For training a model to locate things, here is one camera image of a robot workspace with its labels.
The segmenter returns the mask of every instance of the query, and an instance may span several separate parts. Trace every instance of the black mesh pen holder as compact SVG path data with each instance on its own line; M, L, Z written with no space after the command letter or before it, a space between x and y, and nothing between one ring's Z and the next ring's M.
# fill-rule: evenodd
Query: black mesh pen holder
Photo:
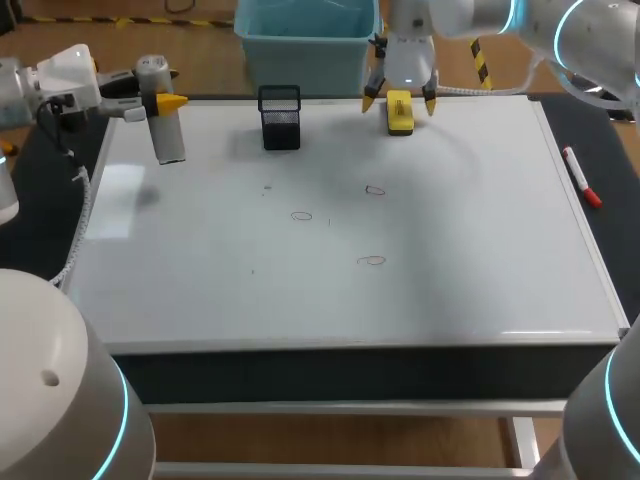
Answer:
M265 150L300 148L300 87L263 85L258 89Z

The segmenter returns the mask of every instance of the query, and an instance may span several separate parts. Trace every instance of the plastic container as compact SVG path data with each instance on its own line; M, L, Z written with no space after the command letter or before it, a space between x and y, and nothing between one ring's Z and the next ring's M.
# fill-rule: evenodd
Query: plastic container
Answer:
M378 0L239 0L235 33L257 92L299 85L303 96L360 95Z

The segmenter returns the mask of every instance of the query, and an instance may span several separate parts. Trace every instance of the wooden floor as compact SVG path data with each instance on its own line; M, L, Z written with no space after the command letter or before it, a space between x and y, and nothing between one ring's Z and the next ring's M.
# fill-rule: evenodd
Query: wooden floor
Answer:
M388 2L381 3L386 10ZM24 6L28 15L41 16L165 16L162 0L24 0ZM198 0L196 9L180 18L228 19L234 8L235 0ZM130 68L144 54L162 53L181 73L175 82L178 93L251 92L240 41L228 29L27 25L0 37L0 55L34 64L75 43L87 43L103 71ZM530 53L517 39L486 38L482 45L495 88L522 82ZM468 42L437 39L436 50L441 83L479 87ZM559 90L547 67L540 67L531 91ZM640 171L635 128L616 129ZM25 134L12 132L6 138L20 143ZM510 465L498 419L162 415L153 420L161 461ZM536 422L543 451L559 428L558 420Z

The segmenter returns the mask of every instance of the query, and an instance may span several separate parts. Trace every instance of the white cylinder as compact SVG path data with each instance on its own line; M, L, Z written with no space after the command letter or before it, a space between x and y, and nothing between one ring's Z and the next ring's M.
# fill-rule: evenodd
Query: white cylinder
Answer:
M620 99L635 98L638 5L628 0L518 2L518 33L528 47Z
M0 479L149 479L150 419L71 301L0 270Z
M580 480L640 478L640 327L587 375L564 412L566 456Z

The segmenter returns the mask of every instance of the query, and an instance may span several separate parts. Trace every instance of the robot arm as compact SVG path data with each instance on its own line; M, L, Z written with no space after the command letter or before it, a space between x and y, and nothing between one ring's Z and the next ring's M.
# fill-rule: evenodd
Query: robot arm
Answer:
M35 67L15 58L0 59L0 132L40 124L49 110L56 128L76 132L87 122L87 111L127 122L147 120L161 165L182 161L184 143L177 109L186 97L173 95L172 73L164 57L141 58L135 70L98 74L89 48L75 45ZM73 152L45 133L61 153ZM0 157L0 225L18 213L19 204L6 160Z
M396 88L431 90L433 85L424 87L434 83L434 33L447 38L512 33L551 64L570 93L581 92L571 91L563 69L621 99L607 108L615 104L640 114L640 7L629 0L396 0L390 7L383 76ZM368 85L365 95L378 85Z

